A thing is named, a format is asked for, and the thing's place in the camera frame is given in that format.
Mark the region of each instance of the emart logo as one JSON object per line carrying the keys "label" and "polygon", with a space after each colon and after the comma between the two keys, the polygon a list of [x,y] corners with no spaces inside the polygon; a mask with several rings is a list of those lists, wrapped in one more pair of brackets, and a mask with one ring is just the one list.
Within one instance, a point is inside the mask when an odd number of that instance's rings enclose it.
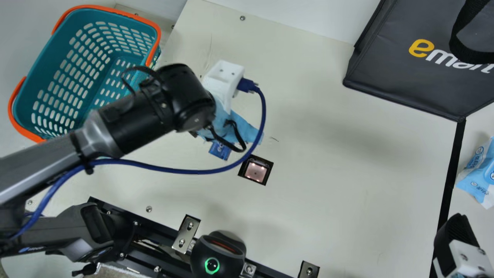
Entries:
{"label": "emart logo", "polygon": [[459,61],[453,54],[434,48],[435,48],[434,44],[431,41],[419,39],[412,44],[412,46],[408,49],[408,52],[415,57],[419,57],[419,58],[427,57],[425,59],[427,61],[432,61],[436,59],[435,63],[438,65],[441,65],[443,62],[446,62],[444,64],[445,66],[447,67],[453,66],[453,68],[456,69],[468,69],[468,70],[480,69],[480,71],[483,73],[490,73],[491,70],[494,68],[494,64],[474,65],[474,64],[463,63]]}

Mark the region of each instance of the metal bracket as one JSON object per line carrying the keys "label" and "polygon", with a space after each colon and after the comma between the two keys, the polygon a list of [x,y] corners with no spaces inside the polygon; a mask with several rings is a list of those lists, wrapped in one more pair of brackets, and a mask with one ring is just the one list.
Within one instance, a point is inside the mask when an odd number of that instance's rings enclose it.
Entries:
{"label": "metal bracket", "polygon": [[298,273],[298,278],[317,278],[319,275],[319,267],[302,261],[302,266],[300,267],[300,272]]}
{"label": "metal bracket", "polygon": [[244,263],[244,268],[242,269],[242,272],[240,273],[240,277],[241,278],[253,278],[256,268],[257,267],[253,264]]}
{"label": "metal bracket", "polygon": [[175,239],[172,248],[182,254],[186,254],[187,249],[189,249],[200,223],[201,220],[189,215],[185,215],[185,218],[180,225],[177,238]]}

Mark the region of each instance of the round black device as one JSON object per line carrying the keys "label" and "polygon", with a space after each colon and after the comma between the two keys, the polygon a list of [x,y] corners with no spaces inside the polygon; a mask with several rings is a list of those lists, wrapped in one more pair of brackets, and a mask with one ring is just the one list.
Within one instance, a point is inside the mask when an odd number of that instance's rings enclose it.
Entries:
{"label": "round black device", "polygon": [[197,240],[190,255],[190,266],[196,278],[232,278],[242,272],[245,257],[243,242],[216,231]]}

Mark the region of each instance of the white wall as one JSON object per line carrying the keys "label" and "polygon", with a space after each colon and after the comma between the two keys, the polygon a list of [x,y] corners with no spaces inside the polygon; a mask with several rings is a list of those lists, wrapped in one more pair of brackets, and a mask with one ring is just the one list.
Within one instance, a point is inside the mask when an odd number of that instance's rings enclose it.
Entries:
{"label": "white wall", "polygon": [[379,0],[206,1],[350,44],[357,41],[379,3]]}

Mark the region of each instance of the bag handle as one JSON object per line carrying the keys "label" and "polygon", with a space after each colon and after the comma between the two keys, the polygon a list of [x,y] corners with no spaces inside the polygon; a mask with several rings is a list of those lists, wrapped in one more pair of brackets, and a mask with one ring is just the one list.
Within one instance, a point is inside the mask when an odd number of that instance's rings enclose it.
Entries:
{"label": "bag handle", "polygon": [[472,19],[489,3],[491,0],[466,0],[465,5],[461,8],[458,18],[453,25],[451,32],[450,50],[460,61],[469,64],[493,64],[494,52],[476,51],[465,46],[458,38],[458,33],[467,26]]}

